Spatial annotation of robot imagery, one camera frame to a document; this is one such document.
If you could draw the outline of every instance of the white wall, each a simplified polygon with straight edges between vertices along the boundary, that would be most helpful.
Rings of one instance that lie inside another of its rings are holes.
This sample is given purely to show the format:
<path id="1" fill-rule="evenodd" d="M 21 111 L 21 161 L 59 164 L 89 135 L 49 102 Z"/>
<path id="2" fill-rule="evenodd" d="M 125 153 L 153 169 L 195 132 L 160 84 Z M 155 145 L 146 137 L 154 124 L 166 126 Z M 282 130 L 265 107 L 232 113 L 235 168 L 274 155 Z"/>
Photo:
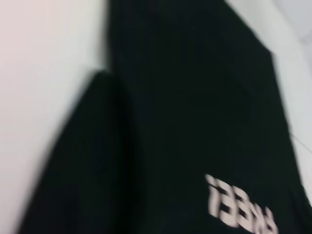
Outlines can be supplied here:
<path id="1" fill-rule="evenodd" d="M 100 67 L 103 0 L 0 0 L 0 234 L 20 218 L 47 147 Z"/>
<path id="2" fill-rule="evenodd" d="M 300 38 L 312 33 L 311 0 L 275 0 L 275 3 Z"/>
<path id="3" fill-rule="evenodd" d="M 231 3 L 277 54 L 292 132 L 312 149 L 312 79 L 295 36 L 270 0 Z M 0 0 L 0 234 L 13 233 L 45 152 L 101 67 L 103 12 L 103 0 Z M 294 145 L 312 198 L 311 153 Z"/>

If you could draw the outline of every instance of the black fabric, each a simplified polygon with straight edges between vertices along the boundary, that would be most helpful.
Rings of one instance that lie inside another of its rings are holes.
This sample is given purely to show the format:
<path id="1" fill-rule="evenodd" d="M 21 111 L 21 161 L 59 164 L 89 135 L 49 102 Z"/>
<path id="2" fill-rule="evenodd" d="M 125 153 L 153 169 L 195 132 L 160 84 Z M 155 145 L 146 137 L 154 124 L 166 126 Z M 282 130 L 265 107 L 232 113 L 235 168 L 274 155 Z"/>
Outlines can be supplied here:
<path id="1" fill-rule="evenodd" d="M 110 7 L 113 76 L 74 111 L 19 233 L 312 233 L 271 54 L 252 31 L 222 1 Z"/>

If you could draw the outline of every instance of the black garment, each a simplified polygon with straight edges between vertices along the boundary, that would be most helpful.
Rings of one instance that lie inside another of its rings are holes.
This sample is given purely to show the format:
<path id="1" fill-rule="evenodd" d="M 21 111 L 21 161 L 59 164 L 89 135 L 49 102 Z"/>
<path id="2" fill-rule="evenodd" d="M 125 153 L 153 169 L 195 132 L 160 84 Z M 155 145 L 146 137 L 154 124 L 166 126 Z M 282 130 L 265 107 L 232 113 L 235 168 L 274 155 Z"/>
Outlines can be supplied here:
<path id="1" fill-rule="evenodd" d="M 113 0 L 20 233 L 312 233 L 270 52 L 222 1 Z"/>

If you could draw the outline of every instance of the white letter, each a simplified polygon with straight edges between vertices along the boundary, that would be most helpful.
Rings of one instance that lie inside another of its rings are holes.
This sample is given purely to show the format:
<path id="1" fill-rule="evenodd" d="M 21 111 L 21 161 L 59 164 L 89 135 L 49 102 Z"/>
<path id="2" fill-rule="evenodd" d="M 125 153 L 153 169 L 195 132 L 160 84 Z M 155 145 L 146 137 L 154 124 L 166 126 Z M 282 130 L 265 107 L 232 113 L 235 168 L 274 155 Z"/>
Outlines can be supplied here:
<path id="1" fill-rule="evenodd" d="M 242 198 L 242 201 L 236 200 L 237 206 L 246 213 L 246 218 L 238 214 L 237 222 L 240 226 L 246 229 L 249 232 L 253 232 L 253 215 L 250 212 L 249 208 L 249 197 L 248 195 L 238 187 L 233 186 L 234 192 Z"/>
<path id="2" fill-rule="evenodd" d="M 230 227 L 237 227 L 238 224 L 236 221 L 236 216 L 237 216 L 238 208 L 235 203 L 235 196 L 234 196 L 233 190 L 231 186 L 228 185 L 227 183 L 219 179 L 217 181 L 218 181 L 219 187 L 224 189 L 227 193 L 227 195 L 225 194 L 221 195 L 222 203 L 229 207 L 228 213 L 225 211 L 220 211 L 220 219 L 225 224 L 229 225 Z"/>
<path id="3" fill-rule="evenodd" d="M 278 228 L 274 222 L 272 211 L 270 211 L 268 207 L 265 208 L 265 211 L 267 213 L 265 217 L 265 221 L 267 222 L 267 225 L 271 227 L 272 229 L 272 230 L 267 230 L 267 234 L 278 234 Z"/>
<path id="4" fill-rule="evenodd" d="M 251 202 L 249 203 L 249 207 L 250 207 L 252 213 L 254 214 L 254 216 L 256 218 L 256 221 L 254 224 L 254 233 L 255 234 L 266 234 L 267 228 L 266 228 L 266 224 L 264 221 L 264 217 L 263 217 L 263 213 L 262 213 L 261 208 L 256 204 L 255 205 L 256 209 L 255 209 L 254 205 Z"/>
<path id="5" fill-rule="evenodd" d="M 205 177 L 208 183 L 216 187 L 215 178 L 213 178 L 211 175 L 206 175 Z M 209 189 L 210 189 L 210 196 L 209 196 L 209 201 L 208 201 L 208 212 L 213 217 L 218 218 L 219 206 L 220 206 L 220 193 L 216 188 L 212 186 L 209 186 Z"/>

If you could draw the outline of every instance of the white background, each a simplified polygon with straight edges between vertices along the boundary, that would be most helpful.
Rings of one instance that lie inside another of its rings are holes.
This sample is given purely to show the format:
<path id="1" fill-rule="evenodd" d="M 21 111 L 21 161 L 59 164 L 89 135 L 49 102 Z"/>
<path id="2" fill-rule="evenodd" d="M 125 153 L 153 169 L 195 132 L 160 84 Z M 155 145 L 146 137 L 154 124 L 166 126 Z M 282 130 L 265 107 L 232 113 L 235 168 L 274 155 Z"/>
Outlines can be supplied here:
<path id="1" fill-rule="evenodd" d="M 275 3 L 300 38 L 312 32 L 311 0 L 275 0 Z"/>
<path id="2" fill-rule="evenodd" d="M 230 2 L 276 54 L 289 123 L 299 139 L 300 172 L 312 198 L 312 154 L 302 146 L 312 149 L 310 68 L 288 20 L 270 0 Z M 14 233 L 46 152 L 90 71 L 102 67 L 105 11 L 103 0 L 0 0 L 0 234 Z"/>

